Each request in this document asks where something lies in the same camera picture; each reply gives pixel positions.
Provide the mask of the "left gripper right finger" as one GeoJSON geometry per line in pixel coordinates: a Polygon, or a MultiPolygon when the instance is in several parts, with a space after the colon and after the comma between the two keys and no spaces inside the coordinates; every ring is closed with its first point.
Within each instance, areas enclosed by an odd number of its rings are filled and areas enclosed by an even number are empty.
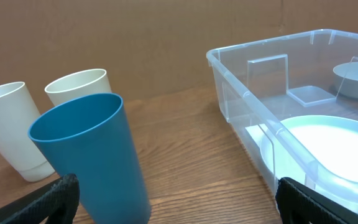
{"type": "Polygon", "coordinates": [[[278,181],[275,199],[283,224],[358,224],[358,214],[289,177],[278,181]]]}

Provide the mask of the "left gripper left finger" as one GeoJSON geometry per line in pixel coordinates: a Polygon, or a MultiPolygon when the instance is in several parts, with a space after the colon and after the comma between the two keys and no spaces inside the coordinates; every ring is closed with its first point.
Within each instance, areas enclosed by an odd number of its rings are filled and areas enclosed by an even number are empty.
{"type": "Polygon", "coordinates": [[[0,223],[72,224],[79,203],[79,180],[67,174],[0,208],[0,223]]]}

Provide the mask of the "grey plate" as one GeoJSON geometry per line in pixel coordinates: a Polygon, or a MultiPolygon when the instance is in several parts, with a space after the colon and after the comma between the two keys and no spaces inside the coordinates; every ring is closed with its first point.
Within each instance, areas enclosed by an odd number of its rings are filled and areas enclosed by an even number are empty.
{"type": "Polygon", "coordinates": [[[358,213],[358,121],[308,115],[284,119],[282,124],[303,146],[290,154],[267,133],[260,154],[269,171],[358,213]]]}

